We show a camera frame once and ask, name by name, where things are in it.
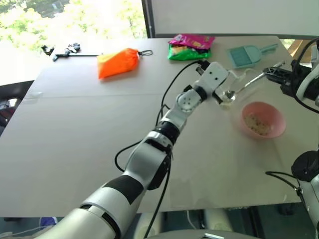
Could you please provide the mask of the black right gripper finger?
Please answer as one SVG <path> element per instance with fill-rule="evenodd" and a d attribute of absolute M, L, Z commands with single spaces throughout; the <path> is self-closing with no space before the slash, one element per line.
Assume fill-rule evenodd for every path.
<path fill-rule="evenodd" d="M 284 84 L 286 82 L 286 79 L 281 76 L 266 74 L 266 77 L 269 81 L 277 83 L 277 84 Z"/>
<path fill-rule="evenodd" d="M 265 74 L 268 75 L 276 75 L 276 76 L 289 76 L 291 75 L 291 71 L 280 68 L 280 67 L 267 67 L 263 70 Z"/>

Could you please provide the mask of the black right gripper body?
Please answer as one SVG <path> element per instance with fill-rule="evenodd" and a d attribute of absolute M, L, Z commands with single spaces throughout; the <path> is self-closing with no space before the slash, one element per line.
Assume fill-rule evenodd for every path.
<path fill-rule="evenodd" d="M 280 86 L 282 93 L 293 97 L 297 92 L 297 87 L 301 84 L 302 80 L 303 76 L 300 74 L 295 76 L 291 71 L 284 73 L 284 82 Z"/>

